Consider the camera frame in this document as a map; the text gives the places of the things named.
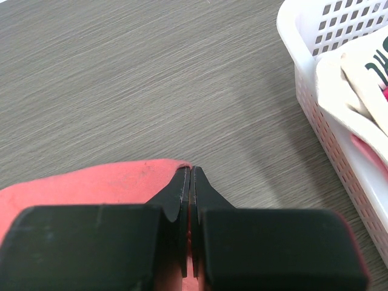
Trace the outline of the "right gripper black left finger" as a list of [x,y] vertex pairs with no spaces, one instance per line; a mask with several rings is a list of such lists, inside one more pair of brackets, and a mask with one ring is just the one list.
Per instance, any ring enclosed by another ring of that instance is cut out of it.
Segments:
[[33,206],[1,244],[2,290],[181,290],[190,169],[144,204]]

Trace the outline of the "salmon pink t-shirt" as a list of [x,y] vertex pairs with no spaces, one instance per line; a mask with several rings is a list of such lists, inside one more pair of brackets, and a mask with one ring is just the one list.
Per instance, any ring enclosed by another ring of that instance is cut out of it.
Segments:
[[[161,191],[178,169],[194,167],[159,159],[119,162],[16,184],[1,191],[1,244],[13,220],[33,206],[144,204]],[[187,275],[181,290],[200,290],[193,275],[190,231],[190,186],[187,231]]]

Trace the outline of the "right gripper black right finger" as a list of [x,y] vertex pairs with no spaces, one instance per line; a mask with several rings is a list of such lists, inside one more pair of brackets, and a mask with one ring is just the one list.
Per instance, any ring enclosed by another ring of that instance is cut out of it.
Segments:
[[242,209],[190,175],[193,275],[200,290],[367,290],[355,236],[327,209]]

